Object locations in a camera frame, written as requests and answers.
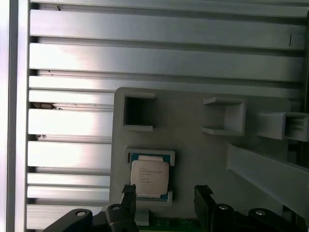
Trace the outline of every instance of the aluminum panel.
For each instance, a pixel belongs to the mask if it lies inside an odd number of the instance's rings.
[[[28,166],[50,168],[111,169],[111,145],[29,142]]]
[[[98,202],[109,201],[109,188],[86,187],[55,187],[55,186],[28,186],[28,198],[40,198],[47,201],[67,202]]]
[[[296,57],[251,54],[30,44],[31,69],[299,82],[303,61],[303,58]]]
[[[237,2],[243,3],[259,3],[259,4],[281,4],[281,5],[294,5],[294,6],[306,6],[307,0],[238,0]]]
[[[15,232],[27,226],[29,1],[18,0]]]
[[[30,90],[29,101],[113,105],[114,94],[77,91]]]
[[[102,207],[29,204],[27,206],[27,229],[43,230],[76,208],[91,210],[92,214],[96,215],[101,211]]]
[[[181,83],[163,81],[136,81],[117,78],[67,77],[67,76],[30,76],[29,87],[33,89],[67,89],[84,91],[114,92],[120,87],[140,87],[170,89],[192,92],[209,92],[222,94],[241,94],[260,97],[279,97],[299,99],[299,89],[286,87],[264,87],[246,85],[224,85],[203,83]]]
[[[29,110],[29,134],[112,136],[111,112]]]
[[[84,186],[109,188],[109,176],[95,175],[63,175],[63,174],[28,174],[28,185],[48,185],[48,186]]]
[[[30,20],[30,34],[34,36],[289,50],[304,49],[305,42],[305,27],[287,24],[43,10],[31,10]]]
[[[112,138],[102,139],[99,137],[65,136],[65,135],[43,135],[38,136],[37,141],[41,142],[66,142],[83,144],[112,144]]]
[[[306,7],[300,6],[244,4],[206,0],[31,0],[31,2],[290,18],[306,18],[308,13]]]
[[[18,2],[0,7],[0,231],[14,229]]]

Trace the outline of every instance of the metal bolt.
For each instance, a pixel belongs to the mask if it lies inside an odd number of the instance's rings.
[[[256,213],[257,215],[260,215],[260,216],[264,216],[264,215],[265,215],[265,212],[264,212],[263,210],[260,210],[260,209],[256,210],[255,213]]]
[[[86,214],[85,212],[80,211],[80,212],[77,212],[77,214],[76,214],[76,215],[80,217],[80,216],[84,216],[85,214]]]
[[[221,204],[219,205],[219,209],[226,210],[228,209],[228,206],[226,204]]]

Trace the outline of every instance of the round screw head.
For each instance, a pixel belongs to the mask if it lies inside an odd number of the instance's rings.
[[[219,205],[219,209],[226,210],[228,209],[228,206],[226,204],[221,204]]]
[[[83,211],[80,211],[80,212],[77,212],[77,216],[79,216],[79,217],[81,217],[81,216],[84,216],[86,213],[85,212],[83,212]]]
[[[264,216],[264,215],[265,215],[265,212],[264,212],[263,210],[260,210],[260,209],[256,210],[255,213],[256,213],[257,215],[260,215],[260,216]]]

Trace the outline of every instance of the metal frame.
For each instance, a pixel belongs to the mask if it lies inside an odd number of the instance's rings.
[[[102,78],[98,79],[96,77],[80,77],[80,78],[71,78],[61,75],[54,76],[30,76],[29,78],[29,87],[31,89],[39,89],[39,92],[34,93],[34,90],[31,90],[29,95],[32,98],[33,102],[37,102],[38,98],[49,98],[49,101],[56,99],[56,95],[48,95],[48,90],[40,89],[61,89],[64,91],[59,91],[58,93],[64,93],[66,90],[69,91],[116,91],[120,87],[139,87],[139,88],[149,88],[155,87],[156,89],[170,89],[170,90],[182,90],[182,91],[191,91],[191,92],[208,92],[208,93],[220,93],[220,94],[241,94],[241,95],[251,95],[251,96],[260,96],[260,97],[277,97],[284,98],[288,97],[290,99],[298,100],[300,98],[300,93],[298,89],[294,88],[283,88],[283,87],[265,87],[265,86],[246,86],[246,85],[228,85],[225,83],[214,83],[214,84],[205,84],[205,83],[180,83],[172,81],[155,81],[155,80],[139,80],[133,83],[130,80],[124,78]],[[67,100],[67,103],[76,103],[69,102],[69,98],[64,98],[65,95],[61,95],[62,99]],[[97,101],[88,102],[89,104],[95,104]]]
[[[27,146],[28,146],[28,71],[29,0],[18,0],[18,54],[16,106],[16,182],[15,231],[26,230]]]
[[[28,143],[28,165],[45,168],[100,170],[103,174],[110,174],[111,148],[112,146],[107,144],[31,141]]]
[[[109,22],[100,24],[96,29],[88,25],[97,22]],[[304,49],[305,28],[302,25],[275,24],[269,22],[226,21],[203,18],[166,17],[162,15],[151,16],[135,14],[92,14],[91,12],[31,10],[30,34],[32,36],[46,36],[40,38],[40,42],[52,43],[83,42],[92,44],[138,46],[143,42],[144,46],[184,46],[209,48],[217,46],[238,47],[262,47],[265,49],[285,49],[289,51],[301,51]]]
[[[17,2],[0,7],[0,231],[14,230]]]
[[[307,16],[306,23],[306,59],[305,59],[305,67],[304,67],[304,101],[303,101],[303,111],[305,113],[309,113],[309,13]],[[300,145],[300,154],[298,157],[297,163],[301,166],[309,168],[309,144],[301,143]]]
[[[51,185],[51,186],[77,186],[91,188],[109,188],[109,176],[97,175],[68,175],[68,174],[28,174],[29,185]]]
[[[27,123],[29,134],[99,136],[105,139],[112,137],[112,112],[30,109]]]
[[[91,7],[144,8],[186,12],[219,13],[233,15],[258,15],[270,17],[306,18],[307,9],[299,6],[252,4],[240,2],[198,1],[198,0],[31,0],[35,3],[54,3]]]
[[[31,43],[29,49],[29,66],[38,70],[92,70],[200,78],[228,76],[231,79],[295,83],[301,80],[303,67],[303,58],[257,54],[51,43]],[[225,64],[224,69],[220,69],[219,64],[222,63]],[[259,72],[262,67],[265,75]]]

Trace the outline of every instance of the small gray block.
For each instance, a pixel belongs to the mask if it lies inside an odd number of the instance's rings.
[[[125,92],[121,101],[121,127],[132,131],[153,131],[153,125],[144,122],[145,109],[149,101],[155,99],[154,93]]]
[[[202,132],[212,135],[243,136],[245,133],[246,100],[215,97],[204,99],[204,105],[225,107],[222,128],[202,128]]]
[[[136,209],[135,222],[138,226],[149,226],[149,209]]]
[[[292,139],[307,142],[309,115],[296,112],[260,113],[257,117],[257,135],[272,139]]]

